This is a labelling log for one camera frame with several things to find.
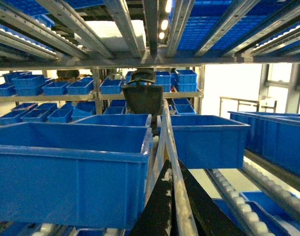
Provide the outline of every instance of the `blue grid panel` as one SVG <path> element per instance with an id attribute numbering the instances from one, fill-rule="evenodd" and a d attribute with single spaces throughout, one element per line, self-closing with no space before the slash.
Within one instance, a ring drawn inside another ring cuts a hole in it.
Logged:
<path id="1" fill-rule="evenodd" d="M 189 17 L 178 50 L 194 50 L 219 20 L 219 17 Z"/>
<path id="2" fill-rule="evenodd" d="M 195 0 L 194 5 L 229 5 L 232 1 L 219 1 L 219 0 Z"/>
<path id="3" fill-rule="evenodd" d="M 273 35 L 272 37 L 270 37 L 270 38 L 268 38 L 268 39 L 266 39 L 266 40 L 260 42 L 260 45 L 262 45 L 262 44 L 264 44 L 264 43 L 266 43 L 266 42 L 268 42 L 268 41 L 270 41 L 270 40 L 272 40 L 272 39 L 274 39 L 274 38 L 277 38 L 278 36 L 282 35 L 282 34 L 285 33 L 285 32 L 290 31 L 291 29 L 295 29 L 295 28 L 296 28 L 297 26 L 299 26 L 299 25 L 300 25 L 300 21 L 298 21 L 297 23 L 295 23 L 295 24 L 289 26 L 288 28 L 286 28 L 286 29 L 280 31 L 279 33 Z"/>
<path id="4" fill-rule="evenodd" d="M 248 33 L 251 29 L 259 25 L 267 16 L 244 16 L 238 23 L 230 29 L 212 49 L 225 49 L 237 39 Z"/>
<path id="5" fill-rule="evenodd" d="M 48 11 L 38 4 L 35 0 L 5 0 L 17 9 L 23 11 L 30 16 L 47 14 Z M 66 0 L 74 9 L 84 8 L 89 6 L 103 5 L 103 0 Z"/>

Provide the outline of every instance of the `metal frame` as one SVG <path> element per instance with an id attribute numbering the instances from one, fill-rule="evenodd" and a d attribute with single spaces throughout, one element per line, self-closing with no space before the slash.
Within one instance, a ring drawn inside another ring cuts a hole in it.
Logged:
<path id="1" fill-rule="evenodd" d="M 186 98 L 186 97 L 202 97 L 203 91 L 200 89 L 197 89 L 197 92 L 164 92 L 163 98 L 164 99 L 170 99 L 170 98 Z M 98 93 L 98 97 L 101 100 L 120 100 L 125 99 L 125 96 L 123 93 L 119 94 L 101 94 Z"/>
<path id="2" fill-rule="evenodd" d="M 295 45 L 294 47 L 291 48 L 287 48 L 286 50 L 282 51 L 279 53 L 280 55 L 283 56 L 292 56 L 295 54 L 299 54 L 300 53 L 300 44 Z"/>
<path id="3" fill-rule="evenodd" d="M 131 53 L 115 54 L 116 59 L 108 60 L 101 58 L 91 58 L 88 60 L 74 60 L 63 57 L 58 61 L 9 61 L 0 62 L 2 70 L 44 70 L 44 69 L 99 69 L 111 68 L 148 68 L 148 67 L 177 67 L 177 66 L 200 66 L 202 64 L 214 63 L 279 63 L 279 62 L 300 62 L 300 57 L 238 57 L 238 58 L 193 58 L 185 53 L 178 58 L 165 58 L 166 48 L 158 48 L 157 57 L 152 57 L 149 50 L 146 50 L 143 58 L 136 59 L 131 57 Z"/>
<path id="4" fill-rule="evenodd" d="M 284 197 L 279 194 L 275 194 L 274 189 L 268 188 L 266 181 L 261 180 L 254 173 L 250 171 L 248 166 L 243 166 L 240 170 L 243 175 L 245 175 L 252 183 L 254 183 L 259 189 L 261 189 L 265 194 L 267 194 L 274 202 L 281 206 L 290 216 L 292 216 L 300 224 L 300 212 L 288 203 Z"/>
<path id="5" fill-rule="evenodd" d="M 287 170 L 280 168 L 279 166 L 263 159 L 259 155 L 245 149 L 245 157 L 258 164 L 271 174 L 278 177 L 280 180 L 284 181 L 288 185 L 292 186 L 294 189 L 300 192 L 300 176 L 294 175 Z"/>
<path id="6" fill-rule="evenodd" d="M 45 50 L 44 48 L 41 47 L 37 47 L 36 45 L 33 45 L 13 35 L 7 34 L 6 32 L 3 32 L 1 30 L 0 30 L 0 43 L 11 46 L 20 51 L 30 53 L 32 55 L 35 55 L 43 59 L 56 60 L 57 58 L 56 53 Z"/>
<path id="7" fill-rule="evenodd" d="M 89 49 L 98 52 L 105 58 L 112 58 L 112 53 L 109 49 L 68 3 L 63 0 L 36 0 L 36 2 L 81 37 L 81 39 L 86 42 L 86 46 L 88 46 Z"/>
<path id="8" fill-rule="evenodd" d="M 298 113 L 300 105 L 300 91 L 296 90 L 300 83 L 300 64 L 293 64 L 291 79 L 288 84 L 287 100 L 285 106 L 286 113 Z"/>
<path id="9" fill-rule="evenodd" d="M 247 106 L 254 106 L 256 107 L 256 111 L 258 112 L 260 108 L 264 109 L 273 109 L 273 112 L 275 113 L 276 111 L 276 106 L 277 106 L 277 101 L 274 101 L 274 106 L 265 106 L 265 105 L 260 105 L 262 100 L 248 100 L 248 99 L 241 99 L 241 98 L 234 98 L 234 97 L 219 97 L 219 116 L 222 114 L 222 102 L 223 100 L 234 100 L 237 101 L 237 111 L 239 111 L 239 106 L 240 105 L 247 105 Z"/>
<path id="10" fill-rule="evenodd" d="M 155 56 L 158 53 L 159 0 L 143 0 L 142 3 L 150 53 L 152 56 Z"/>
<path id="11" fill-rule="evenodd" d="M 286 88 L 288 87 L 288 82 L 283 82 L 283 81 L 272 81 L 268 80 L 265 82 L 265 86 L 272 86 L 272 87 L 280 87 L 280 88 Z"/>
<path id="12" fill-rule="evenodd" d="M 234 0 L 198 46 L 195 57 L 204 55 L 237 22 L 243 18 L 260 0 Z"/>
<path id="13" fill-rule="evenodd" d="M 258 48 L 254 49 L 251 54 L 255 56 L 261 56 L 264 54 L 268 54 L 279 50 L 287 45 L 295 43 L 300 40 L 300 28 L 295 29 L 287 34 L 282 35 L 276 39 L 273 39 L 270 43 L 265 45 L 259 46 Z"/>
<path id="14" fill-rule="evenodd" d="M 167 46 L 167 58 L 174 57 L 181 36 L 185 30 L 195 0 L 177 0 L 173 13 L 171 26 L 169 28 L 169 39 Z"/>
<path id="15" fill-rule="evenodd" d="M 297 18 L 299 15 L 300 0 L 290 1 L 286 6 L 274 13 L 255 29 L 251 30 L 247 35 L 233 43 L 221 55 L 231 56 L 244 48 L 254 46 L 259 39 L 266 38 L 271 32 L 281 31 L 284 25 Z"/>
<path id="16" fill-rule="evenodd" d="M 80 59 L 87 58 L 87 53 L 79 49 L 76 45 L 63 39 L 61 36 L 51 31 L 51 29 L 46 28 L 30 16 L 16 10 L 2 1 L 0 1 L 0 20 L 5 21 L 9 27 L 19 29 L 27 36 L 37 38 L 44 44 L 47 44 L 62 53 Z"/>
<path id="17" fill-rule="evenodd" d="M 15 60 L 26 60 L 27 59 L 27 57 L 25 55 L 20 54 L 17 51 L 12 50 L 12 49 L 4 48 L 2 46 L 0 46 L 0 56 L 12 58 Z"/>
<path id="18" fill-rule="evenodd" d="M 135 58 L 143 56 L 141 49 L 136 40 L 135 30 L 131 23 L 128 6 L 125 0 L 104 0 L 111 17 L 116 22 L 116 25 L 123 36 L 126 44 L 130 48 L 132 55 Z"/>

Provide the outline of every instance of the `ceiling light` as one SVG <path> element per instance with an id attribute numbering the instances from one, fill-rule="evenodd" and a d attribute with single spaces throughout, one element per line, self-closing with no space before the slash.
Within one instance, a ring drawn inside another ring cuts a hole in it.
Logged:
<path id="1" fill-rule="evenodd" d="M 165 37 L 165 34 L 164 34 L 163 32 L 160 32 L 159 38 L 160 38 L 160 39 L 163 39 L 164 37 Z"/>
<path id="2" fill-rule="evenodd" d="M 162 30 L 167 29 L 167 26 L 168 26 L 168 20 L 163 20 L 163 21 L 162 21 L 162 24 L 161 24 Z"/>
<path id="3" fill-rule="evenodd" d="M 166 7 L 165 7 L 165 11 L 167 13 L 169 13 L 171 11 L 171 1 L 172 0 L 167 0 Z"/>

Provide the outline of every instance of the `shelf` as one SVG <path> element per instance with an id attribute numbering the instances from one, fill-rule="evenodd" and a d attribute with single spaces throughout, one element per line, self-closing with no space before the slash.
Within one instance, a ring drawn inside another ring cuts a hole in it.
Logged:
<path id="1" fill-rule="evenodd" d="M 186 97 L 203 97 L 203 91 L 197 89 L 197 92 L 163 92 L 163 98 L 170 99 L 170 98 L 186 98 Z M 99 92 L 99 98 L 101 100 L 119 100 L 125 99 L 123 93 L 119 94 L 101 94 Z"/>
<path id="2" fill-rule="evenodd" d="M 94 100 L 94 93 L 87 95 L 53 95 L 53 96 L 12 96 L 0 97 L 0 102 L 41 102 L 41 101 L 87 101 Z"/>

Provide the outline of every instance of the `window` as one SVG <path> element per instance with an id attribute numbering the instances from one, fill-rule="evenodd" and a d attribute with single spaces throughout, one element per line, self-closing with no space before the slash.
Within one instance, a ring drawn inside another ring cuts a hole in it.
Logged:
<path id="1" fill-rule="evenodd" d="M 289 82 L 291 78 L 292 64 L 291 63 L 278 63 L 270 64 L 271 81 Z"/>
<path id="2" fill-rule="evenodd" d="M 286 101 L 287 101 L 287 88 L 269 87 L 269 96 L 277 99 L 276 112 L 285 113 Z M 267 112 L 273 112 L 272 109 L 267 109 Z"/>
<path id="3" fill-rule="evenodd" d="M 257 100 L 261 68 L 260 64 L 206 65 L 202 114 L 218 116 L 220 96 Z M 253 111 L 250 106 L 240 108 Z M 236 110 L 237 101 L 222 103 L 222 117 L 229 118 L 227 111 Z"/>

